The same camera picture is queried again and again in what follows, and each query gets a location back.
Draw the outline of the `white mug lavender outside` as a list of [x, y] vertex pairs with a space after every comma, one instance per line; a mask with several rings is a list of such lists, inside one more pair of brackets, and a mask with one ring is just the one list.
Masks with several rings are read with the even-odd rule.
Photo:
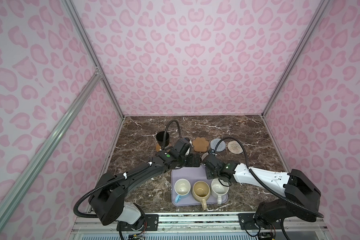
[[202, 161], [209, 155], [209, 153], [204, 153], [201, 157]]

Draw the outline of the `cork paw-shaped coaster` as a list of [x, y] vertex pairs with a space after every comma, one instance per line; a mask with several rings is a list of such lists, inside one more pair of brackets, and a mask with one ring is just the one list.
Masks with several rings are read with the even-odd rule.
[[210, 143], [205, 138], [197, 137], [193, 143], [194, 151], [198, 153], [205, 153], [208, 151]]

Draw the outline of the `yellow beige mug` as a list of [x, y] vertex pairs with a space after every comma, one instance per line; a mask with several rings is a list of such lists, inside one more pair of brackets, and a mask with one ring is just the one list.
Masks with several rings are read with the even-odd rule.
[[210, 198], [211, 189], [204, 181], [198, 181], [193, 185], [192, 196], [202, 205], [203, 210], [207, 209], [207, 200]]

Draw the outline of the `black mug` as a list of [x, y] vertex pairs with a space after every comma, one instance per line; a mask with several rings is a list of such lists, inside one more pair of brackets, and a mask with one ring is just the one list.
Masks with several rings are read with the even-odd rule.
[[170, 134], [165, 131], [158, 132], [156, 140], [160, 147], [167, 147], [170, 144]]

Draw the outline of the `woven rattan round coaster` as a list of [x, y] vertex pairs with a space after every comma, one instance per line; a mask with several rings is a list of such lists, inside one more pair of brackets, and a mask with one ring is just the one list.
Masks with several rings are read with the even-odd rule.
[[[166, 147], [164, 148], [164, 150], [167, 151], [170, 147], [171, 147], [171, 146], [168, 145], [168, 146], [166, 146]], [[162, 150], [163, 150], [162, 147], [161, 147], [159, 144], [157, 144], [157, 145], [156, 145], [156, 152], [160, 152], [160, 151], [162, 151]]]

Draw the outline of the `beige speckled woven coaster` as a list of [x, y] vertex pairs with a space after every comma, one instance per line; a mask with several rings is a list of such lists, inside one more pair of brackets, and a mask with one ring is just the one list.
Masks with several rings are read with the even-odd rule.
[[243, 149], [237, 141], [231, 141], [228, 143], [228, 150], [233, 154], [241, 154], [243, 153]]

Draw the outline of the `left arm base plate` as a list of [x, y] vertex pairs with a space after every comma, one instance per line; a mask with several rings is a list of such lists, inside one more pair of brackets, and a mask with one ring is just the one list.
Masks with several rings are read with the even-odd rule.
[[159, 223], [159, 215], [147, 214], [141, 216], [136, 223], [130, 225], [126, 222], [118, 222], [117, 231], [122, 232], [142, 232], [157, 231]]

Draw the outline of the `blue-grey woven round coaster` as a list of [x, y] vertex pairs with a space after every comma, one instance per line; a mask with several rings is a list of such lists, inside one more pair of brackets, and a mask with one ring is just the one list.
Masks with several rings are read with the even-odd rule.
[[222, 152], [226, 149], [226, 143], [221, 139], [213, 139], [210, 142], [210, 147], [215, 152]]

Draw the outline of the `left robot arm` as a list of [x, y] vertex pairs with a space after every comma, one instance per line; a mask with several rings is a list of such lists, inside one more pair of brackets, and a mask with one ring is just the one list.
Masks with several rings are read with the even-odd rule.
[[157, 152], [146, 163], [127, 172], [104, 174], [98, 181], [96, 191], [89, 196], [89, 204], [104, 226], [115, 221], [135, 225], [140, 228], [145, 221], [145, 213], [137, 204], [125, 201], [129, 192], [148, 180], [168, 171], [182, 167], [196, 167], [201, 164], [201, 156], [192, 152], [187, 138], [177, 140], [173, 147]]

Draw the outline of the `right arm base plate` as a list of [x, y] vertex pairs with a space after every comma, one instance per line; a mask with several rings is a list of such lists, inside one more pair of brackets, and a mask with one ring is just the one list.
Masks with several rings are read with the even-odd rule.
[[261, 225], [260, 227], [258, 226], [257, 223], [255, 223], [254, 220], [254, 213], [239, 213], [238, 214], [238, 219], [239, 219], [239, 224], [240, 224], [240, 228], [241, 230], [254, 230], [254, 231], [258, 231], [259, 228], [261, 228], [262, 230], [270, 230], [271, 229], [271, 225], [267, 224], [267, 225]]

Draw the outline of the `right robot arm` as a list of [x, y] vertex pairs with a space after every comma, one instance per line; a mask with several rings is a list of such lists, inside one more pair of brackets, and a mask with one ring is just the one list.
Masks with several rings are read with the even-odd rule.
[[260, 203], [254, 214], [254, 222], [265, 228], [278, 220], [297, 217], [306, 222], [323, 218], [319, 213], [320, 190], [301, 171], [272, 172], [248, 168], [244, 163], [224, 163], [215, 155], [203, 159], [208, 179], [218, 179], [228, 186], [248, 184], [262, 187], [278, 199]]

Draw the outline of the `white mug blue handle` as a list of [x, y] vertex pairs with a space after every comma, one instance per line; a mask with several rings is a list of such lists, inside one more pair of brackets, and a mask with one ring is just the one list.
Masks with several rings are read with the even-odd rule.
[[179, 179], [175, 183], [174, 190], [176, 192], [174, 202], [177, 204], [181, 199], [188, 196], [191, 191], [191, 184], [186, 179]]

